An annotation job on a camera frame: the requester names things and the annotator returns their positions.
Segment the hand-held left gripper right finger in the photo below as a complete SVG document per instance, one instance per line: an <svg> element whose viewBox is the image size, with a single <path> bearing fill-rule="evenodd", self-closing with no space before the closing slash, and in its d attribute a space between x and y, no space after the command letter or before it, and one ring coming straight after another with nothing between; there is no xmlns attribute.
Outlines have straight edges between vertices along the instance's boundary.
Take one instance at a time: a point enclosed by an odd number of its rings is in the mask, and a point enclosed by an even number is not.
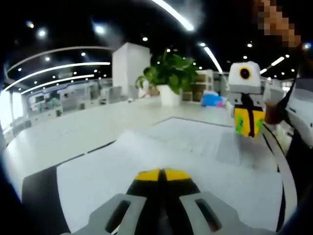
<svg viewBox="0 0 313 235"><path fill-rule="evenodd" d="M272 235L239 219L237 211L208 191L201 192L182 170L163 170L166 210L176 235Z"/></svg>

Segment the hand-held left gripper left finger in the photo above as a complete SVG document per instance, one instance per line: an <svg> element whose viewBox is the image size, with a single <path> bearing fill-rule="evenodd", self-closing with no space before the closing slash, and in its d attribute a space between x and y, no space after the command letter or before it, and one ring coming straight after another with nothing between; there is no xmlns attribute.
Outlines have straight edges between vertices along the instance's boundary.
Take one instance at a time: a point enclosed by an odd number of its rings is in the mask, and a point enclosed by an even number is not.
<svg viewBox="0 0 313 235"><path fill-rule="evenodd" d="M138 173L126 194L118 193L91 212L74 235L137 235L155 228L159 215L160 169Z"/></svg>

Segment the person's right hand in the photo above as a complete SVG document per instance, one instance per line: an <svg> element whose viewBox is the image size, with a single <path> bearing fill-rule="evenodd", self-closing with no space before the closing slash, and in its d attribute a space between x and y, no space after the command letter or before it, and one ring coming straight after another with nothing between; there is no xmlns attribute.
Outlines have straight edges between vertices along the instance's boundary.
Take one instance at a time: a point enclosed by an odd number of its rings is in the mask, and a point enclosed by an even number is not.
<svg viewBox="0 0 313 235"><path fill-rule="evenodd" d="M279 124L283 120L280 103L266 103L265 122L270 125Z"/></svg>

